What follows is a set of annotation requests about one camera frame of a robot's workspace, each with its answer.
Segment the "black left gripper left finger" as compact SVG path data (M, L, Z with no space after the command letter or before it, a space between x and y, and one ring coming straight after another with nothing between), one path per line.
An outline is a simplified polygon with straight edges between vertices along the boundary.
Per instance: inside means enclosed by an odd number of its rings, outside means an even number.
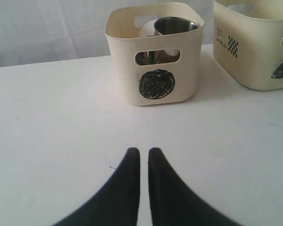
M56 226L135 226L140 204L140 152L127 149L103 187Z

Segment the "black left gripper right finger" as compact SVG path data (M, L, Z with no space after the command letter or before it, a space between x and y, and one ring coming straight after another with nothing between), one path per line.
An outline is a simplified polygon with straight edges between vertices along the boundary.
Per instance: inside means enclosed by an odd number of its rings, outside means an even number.
M239 225L197 196L157 147L149 150L148 187L154 226Z

